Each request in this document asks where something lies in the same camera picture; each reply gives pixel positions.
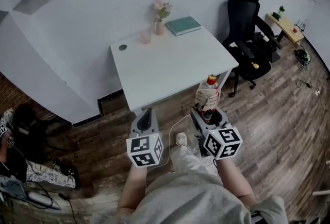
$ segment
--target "patterned pants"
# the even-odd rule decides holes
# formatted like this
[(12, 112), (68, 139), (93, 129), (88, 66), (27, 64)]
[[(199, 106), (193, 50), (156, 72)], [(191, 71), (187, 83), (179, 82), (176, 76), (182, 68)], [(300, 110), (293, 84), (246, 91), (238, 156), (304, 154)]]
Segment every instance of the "patterned pants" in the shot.
[(54, 169), (30, 161), (27, 161), (26, 180), (35, 182), (46, 181), (54, 185), (76, 187), (76, 181), (72, 176), (65, 176)]

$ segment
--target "person's right arm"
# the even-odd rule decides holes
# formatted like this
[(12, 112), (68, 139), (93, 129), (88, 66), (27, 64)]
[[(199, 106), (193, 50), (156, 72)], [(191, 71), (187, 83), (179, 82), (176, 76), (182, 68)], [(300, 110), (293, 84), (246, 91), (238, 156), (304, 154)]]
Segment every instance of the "person's right arm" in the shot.
[[(5, 136), (8, 138), (10, 137), (10, 134), (8, 135), (8, 132), (5, 132)], [(7, 150), (8, 150), (8, 141), (5, 137), (2, 137), (1, 139), (1, 148), (0, 148), (0, 163), (5, 163), (7, 161)]]
[(223, 187), (250, 208), (257, 203), (253, 190), (231, 159), (216, 160)]

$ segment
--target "person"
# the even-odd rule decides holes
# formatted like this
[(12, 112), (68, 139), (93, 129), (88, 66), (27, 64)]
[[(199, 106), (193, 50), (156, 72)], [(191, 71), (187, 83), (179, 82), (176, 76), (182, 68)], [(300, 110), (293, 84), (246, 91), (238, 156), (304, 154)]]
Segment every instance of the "person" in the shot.
[(118, 202), (118, 223), (288, 223), (282, 198), (257, 202), (231, 159), (216, 161), (217, 175), (192, 154), (184, 133), (176, 135), (176, 143), (170, 151), (176, 173), (160, 176), (148, 188), (147, 168), (131, 167)]
[(22, 182), (32, 181), (48, 183), (77, 188), (78, 174), (74, 168), (70, 168), (69, 175), (64, 175), (59, 166), (56, 169), (28, 161), (22, 153), (15, 148), (14, 137), (9, 127), (11, 127), (13, 109), (7, 110), (0, 119), (0, 125), (4, 125), (7, 129), (1, 135), (0, 142), (0, 175), (5, 177), (15, 176)]

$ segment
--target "brick wall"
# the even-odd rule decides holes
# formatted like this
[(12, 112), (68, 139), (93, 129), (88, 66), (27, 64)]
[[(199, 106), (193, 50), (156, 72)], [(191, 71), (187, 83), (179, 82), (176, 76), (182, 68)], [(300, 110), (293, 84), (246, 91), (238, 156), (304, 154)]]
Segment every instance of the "brick wall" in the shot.
[(31, 106), (39, 119), (49, 120), (56, 117), (54, 113), (35, 102), (0, 73), (0, 115), (9, 108), (15, 110), (20, 104)]

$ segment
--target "white table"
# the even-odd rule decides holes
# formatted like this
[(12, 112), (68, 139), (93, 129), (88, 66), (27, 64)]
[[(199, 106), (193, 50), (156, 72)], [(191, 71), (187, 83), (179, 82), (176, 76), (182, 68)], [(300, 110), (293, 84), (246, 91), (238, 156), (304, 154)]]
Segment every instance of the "white table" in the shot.
[[(120, 51), (125, 44), (127, 49)], [(141, 108), (219, 75), (220, 87), (237, 61), (204, 27), (175, 36), (152, 34), (149, 45), (140, 35), (111, 45), (111, 50), (128, 106), (136, 115)]]

